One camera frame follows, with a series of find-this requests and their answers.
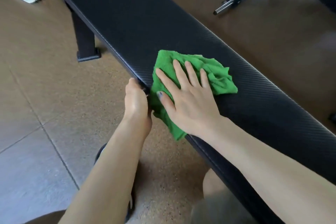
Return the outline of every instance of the green towel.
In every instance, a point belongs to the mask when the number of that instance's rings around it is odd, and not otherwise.
[[[158,91],[164,91],[168,94],[171,100],[173,100],[169,91],[157,77],[155,73],[156,68],[160,68],[179,88],[181,88],[173,67],[174,59],[181,63],[182,69],[186,74],[187,70],[184,63],[185,61],[190,61],[199,81],[200,69],[203,68],[208,75],[209,84],[214,95],[237,93],[238,89],[232,82],[232,77],[229,75],[229,68],[223,67],[217,60],[207,59],[202,55],[185,55],[175,51],[160,50],[153,71],[153,85],[150,89],[150,107],[154,111],[154,116],[160,118],[168,126],[170,133],[172,133],[175,140],[178,141],[186,136],[186,132],[182,131],[170,120],[165,108],[156,95]]]

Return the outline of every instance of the speckled floor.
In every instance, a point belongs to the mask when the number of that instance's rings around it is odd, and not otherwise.
[[[335,14],[316,0],[246,0],[215,17],[222,0],[174,1],[335,132]],[[65,209],[121,120],[127,72],[107,52],[79,64],[76,51],[62,0],[0,0],[0,223]],[[206,171],[154,119],[130,223],[185,223]]]

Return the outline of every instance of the black weight bench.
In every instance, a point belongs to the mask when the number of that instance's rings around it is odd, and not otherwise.
[[[238,94],[221,95],[222,115],[336,184],[336,137],[171,0],[64,0],[72,11],[78,61],[99,58],[94,35],[147,88],[160,49],[215,58]],[[187,140],[260,223],[282,223],[243,175],[199,138]]]

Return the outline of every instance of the fingernail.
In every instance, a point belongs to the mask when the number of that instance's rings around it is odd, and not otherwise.
[[[162,91],[158,91],[156,94],[159,99],[162,97]]]

